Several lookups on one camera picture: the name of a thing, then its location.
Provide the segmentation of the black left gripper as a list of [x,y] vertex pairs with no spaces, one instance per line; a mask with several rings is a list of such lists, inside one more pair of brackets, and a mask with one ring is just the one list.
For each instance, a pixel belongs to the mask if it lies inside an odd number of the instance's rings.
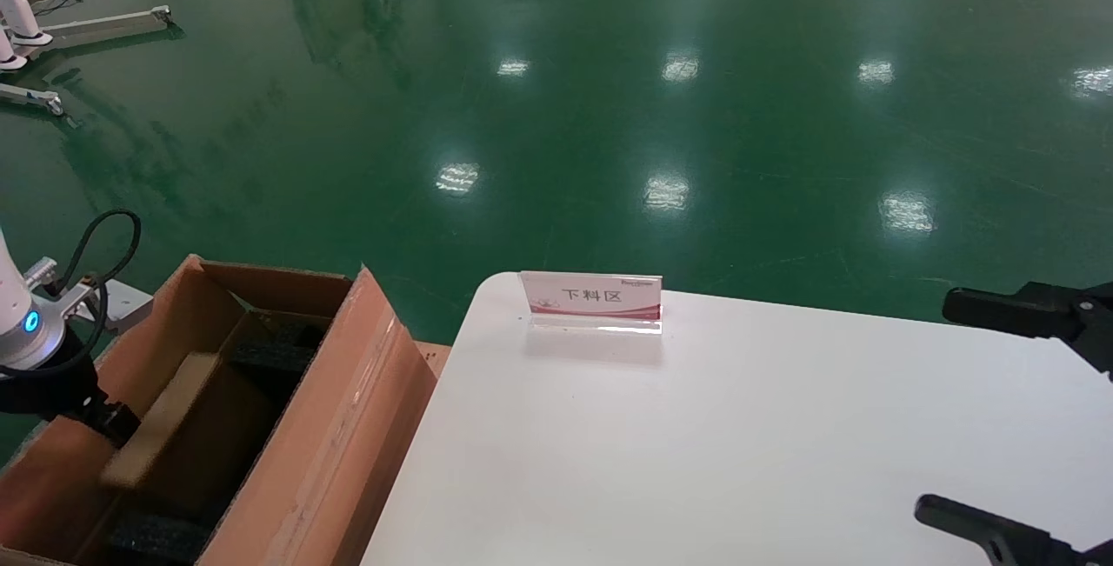
[[81,423],[115,449],[122,449],[142,424],[127,404],[104,399],[91,356],[68,361],[63,370],[47,376],[4,375],[1,411],[45,419],[81,415]]

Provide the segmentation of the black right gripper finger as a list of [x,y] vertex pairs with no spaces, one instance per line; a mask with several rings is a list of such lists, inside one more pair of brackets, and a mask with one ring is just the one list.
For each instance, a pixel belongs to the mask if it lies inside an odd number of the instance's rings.
[[1057,339],[1112,376],[1112,284],[1074,289],[1030,282],[1014,294],[954,288],[943,298],[942,314],[966,327]]
[[922,495],[914,517],[923,525],[974,543],[991,565],[1110,565],[1112,542],[1080,552],[1050,533],[934,494]]

